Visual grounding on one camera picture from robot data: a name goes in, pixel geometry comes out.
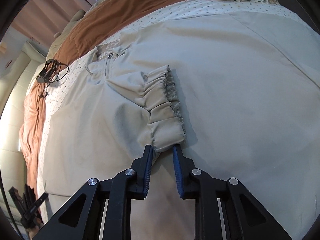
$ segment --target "brown blanket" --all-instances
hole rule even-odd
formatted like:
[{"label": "brown blanket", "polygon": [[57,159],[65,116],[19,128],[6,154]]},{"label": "brown blanket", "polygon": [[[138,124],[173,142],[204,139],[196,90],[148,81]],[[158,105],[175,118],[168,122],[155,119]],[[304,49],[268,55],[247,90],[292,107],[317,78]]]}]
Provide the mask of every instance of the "brown blanket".
[{"label": "brown blanket", "polygon": [[[183,0],[105,0],[71,30],[54,58],[70,65],[128,24],[180,1]],[[40,85],[35,82],[26,96],[24,124],[20,130],[22,151],[33,162],[33,169],[28,172],[28,184],[35,192],[38,155],[45,121],[45,101],[38,96]]]}]

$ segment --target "pink curtain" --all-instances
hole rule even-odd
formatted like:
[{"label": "pink curtain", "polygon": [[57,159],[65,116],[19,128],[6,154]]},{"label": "pink curtain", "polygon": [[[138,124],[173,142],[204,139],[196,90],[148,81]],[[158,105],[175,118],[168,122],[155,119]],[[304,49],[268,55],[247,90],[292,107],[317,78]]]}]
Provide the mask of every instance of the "pink curtain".
[{"label": "pink curtain", "polygon": [[30,0],[12,27],[48,48],[80,9],[88,11],[96,0]]}]

